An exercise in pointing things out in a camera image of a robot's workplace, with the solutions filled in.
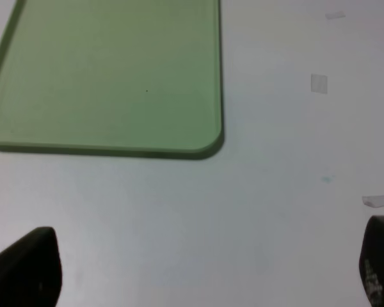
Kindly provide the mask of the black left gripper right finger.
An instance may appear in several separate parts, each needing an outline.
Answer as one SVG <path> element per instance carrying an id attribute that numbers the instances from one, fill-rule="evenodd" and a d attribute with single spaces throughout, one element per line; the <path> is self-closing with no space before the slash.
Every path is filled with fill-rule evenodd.
<path id="1" fill-rule="evenodd" d="M 359 271 L 371 306 L 384 306 L 384 216 L 372 216 L 367 222 Z"/>

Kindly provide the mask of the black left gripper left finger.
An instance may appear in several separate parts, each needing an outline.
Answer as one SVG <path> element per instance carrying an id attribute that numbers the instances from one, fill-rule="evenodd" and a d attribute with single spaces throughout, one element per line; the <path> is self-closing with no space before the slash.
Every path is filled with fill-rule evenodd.
<path id="1" fill-rule="evenodd" d="M 35 228 L 0 252 L 0 306 L 56 306 L 61 287 L 54 228 Z"/>

